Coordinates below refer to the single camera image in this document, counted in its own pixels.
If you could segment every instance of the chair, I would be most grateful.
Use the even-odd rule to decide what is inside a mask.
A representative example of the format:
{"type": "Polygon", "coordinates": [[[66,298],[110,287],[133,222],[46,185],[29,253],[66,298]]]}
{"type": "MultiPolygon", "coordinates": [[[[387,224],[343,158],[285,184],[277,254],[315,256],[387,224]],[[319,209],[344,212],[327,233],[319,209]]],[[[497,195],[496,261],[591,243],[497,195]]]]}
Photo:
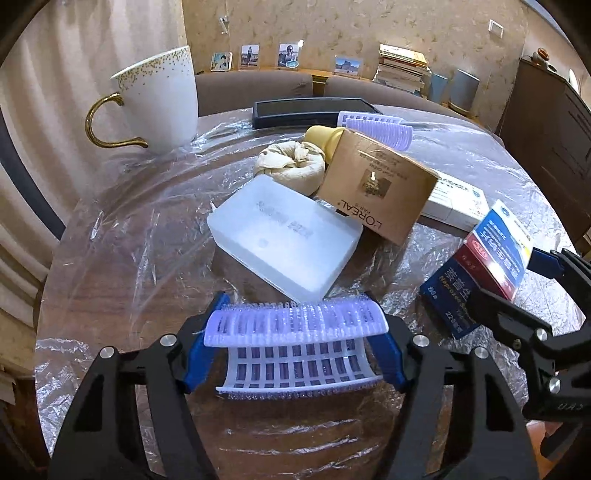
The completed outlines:
{"type": "Polygon", "coordinates": [[[440,115],[468,120],[465,116],[461,116],[459,113],[423,97],[386,87],[378,83],[364,82],[338,75],[333,75],[326,80],[324,96],[362,98],[373,105],[401,106],[403,108],[412,108],[414,110],[439,113],[440,115]]]}
{"type": "Polygon", "coordinates": [[[244,70],[195,76],[199,116],[250,108],[261,100],[311,97],[312,76],[286,70],[244,70]]]}

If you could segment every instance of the white box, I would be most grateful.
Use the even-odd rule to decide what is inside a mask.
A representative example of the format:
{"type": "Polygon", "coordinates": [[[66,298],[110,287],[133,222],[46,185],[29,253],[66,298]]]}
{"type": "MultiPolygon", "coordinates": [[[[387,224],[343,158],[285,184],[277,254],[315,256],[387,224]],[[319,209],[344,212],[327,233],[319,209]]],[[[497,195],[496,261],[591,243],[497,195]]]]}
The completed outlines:
{"type": "Polygon", "coordinates": [[[320,302],[363,231],[341,215],[259,175],[207,217],[216,244],[297,302],[320,302]]]}
{"type": "Polygon", "coordinates": [[[440,176],[422,215],[470,232],[488,213],[484,192],[436,170],[440,176]]]}

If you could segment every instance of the curtain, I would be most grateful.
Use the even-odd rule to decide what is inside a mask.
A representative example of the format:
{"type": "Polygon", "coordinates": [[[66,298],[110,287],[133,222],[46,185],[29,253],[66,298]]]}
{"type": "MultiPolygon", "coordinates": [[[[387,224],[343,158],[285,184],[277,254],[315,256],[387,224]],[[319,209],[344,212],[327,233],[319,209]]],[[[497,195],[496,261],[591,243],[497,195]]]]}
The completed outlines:
{"type": "MultiPolygon", "coordinates": [[[[0,105],[22,162],[60,219],[67,221],[101,162],[122,150],[86,138],[90,106],[113,92],[109,78],[186,44],[181,0],[51,0],[0,67],[0,105]]],[[[114,104],[94,121],[98,136],[128,138],[114,104]]]]}
{"type": "MultiPolygon", "coordinates": [[[[101,162],[122,153],[95,147],[84,131],[90,106],[113,92],[110,76],[185,44],[181,0],[51,0],[26,26],[0,66],[0,108],[23,165],[64,224],[101,162]]],[[[133,136],[115,105],[94,126],[107,140],[133,136]]],[[[0,372],[30,374],[58,240],[1,166],[0,212],[0,372]]]]}

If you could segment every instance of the wallpaper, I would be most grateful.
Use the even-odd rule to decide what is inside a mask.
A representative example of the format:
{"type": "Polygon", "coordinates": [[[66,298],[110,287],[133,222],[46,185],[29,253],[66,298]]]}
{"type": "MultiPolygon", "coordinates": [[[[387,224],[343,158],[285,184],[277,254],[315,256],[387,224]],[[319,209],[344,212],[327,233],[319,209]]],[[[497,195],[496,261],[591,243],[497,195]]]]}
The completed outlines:
{"type": "Polygon", "coordinates": [[[528,11],[527,21],[528,34],[523,56],[530,56],[539,47],[544,47],[550,55],[550,64],[556,69],[556,73],[568,79],[569,70],[574,71],[581,98],[587,105],[591,105],[591,77],[574,48],[534,10],[528,11]]]}
{"type": "Polygon", "coordinates": [[[335,55],[363,59],[373,78],[380,43],[418,50],[434,73],[456,68],[480,79],[472,112],[494,129],[511,93],[527,35],[527,11],[519,0],[183,0],[187,40],[196,72],[209,70],[214,51],[261,45],[262,66],[277,61],[279,43],[304,40],[300,68],[333,69],[335,55]],[[218,18],[228,15],[229,35],[218,18]],[[505,27],[502,39],[488,22],[505,27]]]}

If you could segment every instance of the yellow bottle cap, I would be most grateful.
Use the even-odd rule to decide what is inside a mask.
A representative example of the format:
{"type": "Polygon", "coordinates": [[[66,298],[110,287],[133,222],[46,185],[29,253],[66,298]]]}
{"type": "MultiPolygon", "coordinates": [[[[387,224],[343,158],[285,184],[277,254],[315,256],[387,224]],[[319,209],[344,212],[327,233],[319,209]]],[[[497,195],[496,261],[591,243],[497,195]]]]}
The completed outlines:
{"type": "Polygon", "coordinates": [[[314,125],[306,131],[304,142],[310,142],[320,147],[326,156],[326,163],[330,164],[343,130],[345,127],[331,128],[314,125]]]}

